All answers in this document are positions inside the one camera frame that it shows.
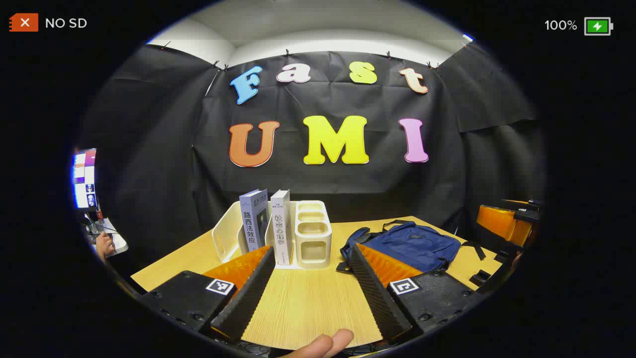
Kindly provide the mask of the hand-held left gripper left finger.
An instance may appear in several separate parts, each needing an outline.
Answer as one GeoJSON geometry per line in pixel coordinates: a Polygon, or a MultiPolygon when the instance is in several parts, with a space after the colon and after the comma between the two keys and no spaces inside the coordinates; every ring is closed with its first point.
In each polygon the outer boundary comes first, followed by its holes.
{"type": "Polygon", "coordinates": [[[141,296],[151,310],[202,335],[238,342],[275,268],[264,246],[206,274],[184,270],[141,296]]]}

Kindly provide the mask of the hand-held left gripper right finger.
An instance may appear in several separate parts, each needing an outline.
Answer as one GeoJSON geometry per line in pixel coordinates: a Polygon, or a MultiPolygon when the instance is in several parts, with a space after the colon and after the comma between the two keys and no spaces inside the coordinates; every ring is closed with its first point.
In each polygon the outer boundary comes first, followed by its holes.
{"type": "Polygon", "coordinates": [[[402,263],[359,244],[350,251],[350,267],[391,344],[432,335],[485,300],[445,270],[408,273],[402,263]]]}

